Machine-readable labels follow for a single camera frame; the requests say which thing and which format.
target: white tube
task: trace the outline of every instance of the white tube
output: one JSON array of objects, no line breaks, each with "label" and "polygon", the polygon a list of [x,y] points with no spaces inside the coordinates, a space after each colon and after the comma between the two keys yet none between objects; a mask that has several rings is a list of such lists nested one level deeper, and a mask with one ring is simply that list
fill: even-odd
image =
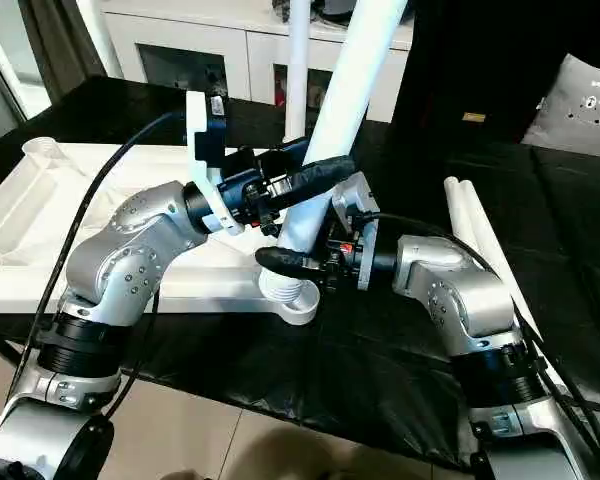
[{"label": "white tube", "polygon": [[467,213],[464,194],[456,177],[447,177],[444,181],[444,191],[447,194],[447,206],[451,218],[453,234],[476,251],[480,251],[478,242],[473,234],[471,219]]},{"label": "white tube", "polygon": [[305,135],[311,0],[291,0],[284,142]]},{"label": "white tube", "polygon": [[[304,164],[349,154],[406,4],[407,0],[356,3]],[[278,246],[310,251],[330,199],[331,192],[327,192],[290,208]],[[260,275],[262,293],[273,300],[288,302],[299,294],[301,286],[297,279],[266,269]]]},{"label": "white tube", "polygon": [[[529,325],[531,325],[531,328],[533,328],[538,335],[542,336],[538,330],[535,320],[533,319],[531,310],[529,310],[527,302],[522,295],[520,286],[518,285],[518,282],[511,271],[507,257],[505,257],[504,252],[502,251],[500,242],[498,242],[498,237],[496,237],[496,234],[493,231],[493,227],[491,226],[489,218],[482,207],[482,203],[480,203],[480,198],[478,198],[478,194],[476,193],[473,183],[471,183],[469,180],[463,180],[460,182],[460,188],[464,194],[467,213],[471,219],[473,233],[478,242],[478,251],[484,257],[484,259],[489,262],[500,279],[507,286],[511,297],[518,305],[520,313],[524,319],[529,323]],[[551,365],[549,365],[547,368],[547,374],[554,383],[564,386],[564,382]]]}]

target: tiled floor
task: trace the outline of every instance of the tiled floor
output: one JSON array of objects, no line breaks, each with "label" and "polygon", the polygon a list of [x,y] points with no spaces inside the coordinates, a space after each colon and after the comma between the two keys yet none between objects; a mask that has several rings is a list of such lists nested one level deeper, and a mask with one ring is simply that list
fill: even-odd
[{"label": "tiled floor", "polygon": [[[0,410],[13,370],[0,359]],[[101,480],[469,480],[247,410],[138,382],[114,416]]]}]

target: black cable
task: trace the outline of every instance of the black cable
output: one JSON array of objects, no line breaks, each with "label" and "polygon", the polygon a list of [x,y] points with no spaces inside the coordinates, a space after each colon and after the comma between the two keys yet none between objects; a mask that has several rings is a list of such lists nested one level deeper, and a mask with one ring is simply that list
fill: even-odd
[{"label": "black cable", "polygon": [[73,241],[76,238],[78,229],[80,228],[80,224],[82,223],[82,219],[84,218],[84,215],[87,212],[87,208],[89,207],[91,200],[93,200],[93,197],[95,196],[98,187],[100,187],[100,184],[102,183],[104,178],[109,174],[111,169],[115,167],[115,165],[120,161],[124,154],[127,153],[129,149],[133,147],[136,143],[138,143],[139,140],[147,136],[149,133],[155,130],[156,127],[158,127],[166,120],[169,120],[171,118],[178,118],[182,115],[182,112],[165,113],[164,115],[156,118],[151,123],[142,128],[142,130],[140,130],[138,133],[132,136],[111,156],[109,160],[107,160],[107,162],[103,165],[103,167],[100,169],[98,174],[91,182],[91,185],[89,185],[89,188],[87,189],[87,192],[85,193],[84,197],[82,198],[82,202],[78,207],[76,215],[73,218],[73,222],[69,227],[69,232],[67,233],[65,241],[62,244],[62,249],[60,250],[60,254],[58,255],[58,260],[56,260],[56,263],[51,272],[51,276],[49,277],[49,281],[47,282],[47,286],[44,289],[44,293],[42,294],[42,298],[40,299],[40,303],[38,304],[38,308],[36,309],[35,316],[33,317],[33,323],[31,325],[31,330],[29,330],[29,335],[27,336],[27,341],[24,344],[24,350],[22,351],[22,356],[20,357],[20,363],[16,367],[16,371],[14,372],[13,378],[11,380],[11,385],[9,386],[7,400],[9,400],[9,398],[13,394],[13,389],[18,383],[18,380],[22,375],[24,367],[27,361],[29,360],[38,326],[47,308],[49,299],[51,298],[51,294],[53,293],[53,289],[55,288],[56,283],[58,282],[58,278],[60,277],[60,273],[62,272],[67,257],[69,256],[71,245],[73,244]]},{"label": "black cable", "polygon": [[[430,225],[428,223],[421,222],[419,220],[410,219],[408,217],[403,217],[401,215],[395,215],[395,214],[383,213],[383,212],[367,213],[367,214],[364,214],[362,217],[366,221],[370,221],[373,219],[393,220],[396,222],[400,222],[404,225],[407,225],[410,228],[420,230],[425,235],[429,235],[429,236],[435,235],[435,236],[445,238],[445,239],[449,240],[450,242],[454,243],[455,245],[458,245],[463,250],[465,250],[469,255],[471,255],[471,257],[485,271],[487,271],[495,276],[498,276],[498,274],[491,267],[489,262],[487,262],[482,257],[482,255],[480,255],[472,247],[467,245],[465,242],[463,242],[456,236],[445,232],[443,229],[441,229],[437,226]],[[546,344],[544,343],[542,338],[540,338],[540,335],[538,335],[538,333],[533,328],[531,328],[531,326],[529,325],[527,320],[520,313],[520,309],[518,308],[518,305],[516,304],[514,299],[512,299],[512,302],[513,302],[514,313],[518,318],[518,322],[520,324],[523,338],[525,338],[525,341],[530,346],[530,348],[534,348],[533,344],[535,343],[535,345],[542,352],[542,354],[549,360],[549,363],[553,366],[556,373],[558,373],[560,378],[564,381],[565,386],[567,387],[567,389],[573,396],[576,404],[578,405],[578,407],[580,407],[585,418],[588,420],[589,425],[593,431],[593,434],[597,440],[597,443],[598,443],[597,448],[592,448],[592,453],[594,454],[594,456],[600,457],[600,422],[598,421],[598,418],[595,416],[595,413],[593,413],[589,403],[584,398],[584,396],[580,392],[580,389],[577,387],[575,382],[572,380],[571,376],[563,368],[562,363],[560,362],[558,356],[555,355],[546,346]],[[564,399],[564,394],[559,391],[558,387],[551,381],[549,376],[545,375],[545,378],[546,378],[546,381],[548,382],[547,388],[549,388],[551,390],[551,393],[552,393],[552,395],[554,395],[556,402],[558,402],[558,404],[561,406],[561,408],[563,408],[563,410],[564,410],[565,414],[567,415],[567,417],[569,418],[569,420],[571,422],[573,422],[573,424],[576,427],[576,429],[578,430],[578,432],[580,432],[582,435],[582,432],[586,431],[586,427],[584,426],[582,421],[575,415],[575,413],[573,412],[571,407],[568,405],[567,401]],[[589,445],[590,448],[592,447],[591,444],[593,443],[593,439],[591,438],[591,435],[585,434],[585,436],[583,436],[583,440],[587,443],[587,445]]]},{"label": "black cable", "polygon": [[105,413],[104,417],[106,419],[110,419],[113,416],[113,414],[116,413],[116,410],[118,410],[118,408],[120,408],[120,405],[124,401],[125,397],[129,393],[129,391],[131,390],[131,387],[133,386],[133,382],[135,382],[136,379],[138,378],[138,374],[140,373],[140,367],[142,366],[144,349],[147,345],[147,342],[149,341],[149,337],[151,336],[153,327],[156,324],[156,320],[158,319],[159,304],[160,304],[160,288],[158,288],[158,290],[156,290],[156,293],[153,295],[153,305],[151,306],[151,318],[149,319],[149,323],[147,324],[147,328],[144,331],[142,341],[140,342],[138,355],[136,356],[136,361],[133,364],[131,373],[129,373],[129,379],[127,380],[127,383],[120,391],[120,394],[118,395],[118,397],[113,402],[113,405],[111,405],[111,407],[109,407],[109,410],[107,410],[107,413]]}]

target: table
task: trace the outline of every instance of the table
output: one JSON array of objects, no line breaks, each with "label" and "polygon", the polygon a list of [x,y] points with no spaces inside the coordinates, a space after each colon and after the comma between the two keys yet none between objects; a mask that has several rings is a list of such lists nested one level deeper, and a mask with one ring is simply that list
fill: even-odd
[{"label": "table", "polygon": [[[94,78],[0,139],[0,183],[37,136],[122,143],[184,92]],[[268,147],[283,113],[235,101],[230,146]],[[182,144],[182,125],[146,143]],[[380,207],[449,228],[442,180],[471,179],[547,342],[600,399],[600,158],[522,145],[445,145],[399,126],[365,122],[354,158]],[[401,232],[380,225],[380,241]],[[0,315],[22,341],[32,315]],[[137,325],[128,365],[147,318]],[[256,410],[370,446],[465,468],[456,425],[462,393],[435,328],[417,303],[387,288],[339,291],[316,319],[292,327],[275,315],[163,314],[140,378]]]}]

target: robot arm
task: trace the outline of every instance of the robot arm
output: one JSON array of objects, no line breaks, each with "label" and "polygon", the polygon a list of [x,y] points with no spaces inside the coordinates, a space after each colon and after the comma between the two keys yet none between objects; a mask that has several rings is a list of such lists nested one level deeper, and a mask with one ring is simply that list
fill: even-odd
[{"label": "robot arm", "polygon": [[[590,450],[545,392],[537,373],[542,367],[527,350],[502,281],[445,238],[403,235],[396,250],[379,252],[377,223],[355,228],[361,213],[378,211],[363,174],[343,182],[336,193],[345,184],[350,185],[344,194],[333,198],[342,228],[327,229],[326,257],[267,247],[256,252],[258,262],[282,275],[314,278],[327,290],[343,279],[366,289],[369,278],[374,281],[381,272],[389,273],[395,293],[422,304],[466,397],[480,445],[471,459],[476,478],[600,478]],[[365,234],[370,226],[371,241]]]},{"label": "robot arm", "polygon": [[[237,222],[275,234],[281,209],[354,171],[349,157],[299,168],[305,149],[299,141],[228,158],[217,192]],[[170,182],[126,200],[101,232],[76,247],[58,313],[39,332],[40,348],[0,415],[0,478],[97,478],[113,441],[113,425],[100,411],[120,385],[132,326],[170,263],[221,228],[193,183]]]}]

